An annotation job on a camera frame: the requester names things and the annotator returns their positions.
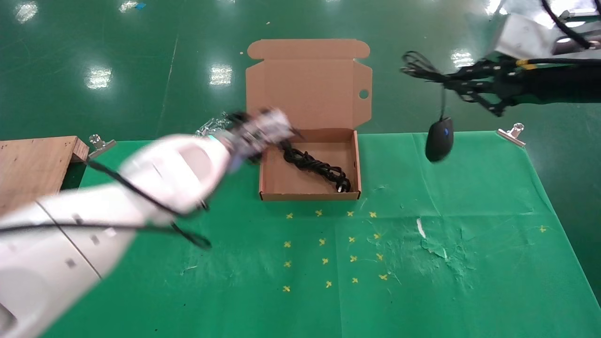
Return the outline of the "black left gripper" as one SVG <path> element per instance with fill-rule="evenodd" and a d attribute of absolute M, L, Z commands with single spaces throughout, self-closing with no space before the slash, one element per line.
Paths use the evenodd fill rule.
<path fill-rule="evenodd" d="M 254 119 L 244 111 L 236 111 L 229 114 L 229 122 L 234 162 L 260 163 L 263 150 L 258 150 L 257 138 L 251 135 L 256 130 Z"/>

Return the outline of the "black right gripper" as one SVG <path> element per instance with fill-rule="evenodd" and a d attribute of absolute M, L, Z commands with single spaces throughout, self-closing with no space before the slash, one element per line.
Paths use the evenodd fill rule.
<path fill-rule="evenodd" d="M 444 88 L 463 89 L 463 101 L 479 104 L 496 117 L 520 104 L 599 103 L 601 69 L 598 62 L 524 64 L 510 60 L 480 60 L 446 74 Z"/>

